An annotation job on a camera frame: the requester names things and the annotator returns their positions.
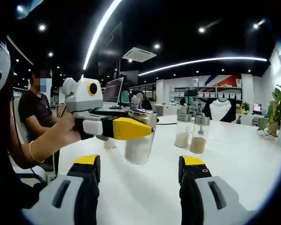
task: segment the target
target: computer monitor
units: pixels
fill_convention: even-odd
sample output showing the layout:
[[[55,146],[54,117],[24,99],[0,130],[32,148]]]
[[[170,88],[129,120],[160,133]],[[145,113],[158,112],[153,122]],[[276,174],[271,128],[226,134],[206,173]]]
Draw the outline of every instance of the computer monitor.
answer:
[[[253,114],[261,115],[261,104],[260,103],[253,103]]]
[[[114,103],[115,105],[119,104],[120,93],[122,90],[124,78],[109,81],[106,84],[105,93],[103,95],[103,102],[105,103]]]

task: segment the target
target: hand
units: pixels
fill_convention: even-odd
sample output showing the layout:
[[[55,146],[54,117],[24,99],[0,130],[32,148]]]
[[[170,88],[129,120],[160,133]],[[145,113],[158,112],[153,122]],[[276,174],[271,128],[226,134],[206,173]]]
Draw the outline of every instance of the hand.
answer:
[[[74,129],[75,118],[71,113],[65,112],[55,126],[63,146],[67,146],[81,140],[79,132]]]

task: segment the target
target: gold bracelet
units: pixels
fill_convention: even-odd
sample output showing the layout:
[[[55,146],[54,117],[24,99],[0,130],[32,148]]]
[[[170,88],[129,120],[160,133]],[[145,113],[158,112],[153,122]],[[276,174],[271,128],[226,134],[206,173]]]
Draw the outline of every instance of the gold bracelet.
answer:
[[[30,142],[29,143],[29,154],[30,154],[30,157],[32,158],[33,161],[37,162],[37,163],[43,163],[45,160],[43,160],[42,162],[40,161],[37,161],[35,160],[33,157],[32,157],[32,154],[31,154],[31,144],[33,143],[34,141]]]

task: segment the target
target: white t-shirt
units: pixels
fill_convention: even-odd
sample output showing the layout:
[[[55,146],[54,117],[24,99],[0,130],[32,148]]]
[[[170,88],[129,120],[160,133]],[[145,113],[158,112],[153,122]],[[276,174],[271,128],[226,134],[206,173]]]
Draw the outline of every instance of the white t-shirt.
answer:
[[[221,102],[217,99],[209,107],[212,120],[220,121],[231,108],[231,103],[228,100]]]

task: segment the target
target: led light strip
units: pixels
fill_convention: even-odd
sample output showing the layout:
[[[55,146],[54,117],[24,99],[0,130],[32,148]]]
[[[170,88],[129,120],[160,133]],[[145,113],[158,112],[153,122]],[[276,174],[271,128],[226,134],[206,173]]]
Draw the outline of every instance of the led light strip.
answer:
[[[118,7],[118,5],[121,3],[122,0],[114,0],[112,2],[112,4],[109,6],[109,8],[107,9],[107,11],[105,12],[102,20],[100,21],[96,31],[95,31],[95,34],[93,36],[93,39],[89,45],[89,50],[88,50],[88,53],[86,55],[86,58],[85,58],[85,61],[84,61],[84,65],[83,65],[83,69],[85,70],[86,67],[88,66],[88,63],[89,63],[89,59],[90,59],[90,56],[95,48],[95,45],[99,39],[99,36],[104,28],[104,26],[106,25],[108,19],[110,18],[111,14],[114,12],[114,10]]]
[[[263,62],[267,61],[267,59],[263,59],[263,58],[245,57],[245,56],[239,56],[239,57],[218,57],[218,58],[210,58],[210,59],[182,62],[182,63],[170,65],[170,66],[167,66],[167,67],[161,67],[161,68],[158,68],[158,69],[154,69],[154,70],[147,71],[145,73],[139,74],[139,76],[143,76],[143,75],[146,75],[146,74],[151,74],[151,73],[154,73],[154,72],[157,72],[157,71],[160,71],[160,70],[164,70],[164,69],[169,69],[169,68],[172,68],[172,67],[179,67],[179,66],[184,66],[184,65],[187,65],[187,64],[197,63],[197,62],[207,62],[207,61],[217,61],[217,60],[254,60],[254,61],[263,61]]]

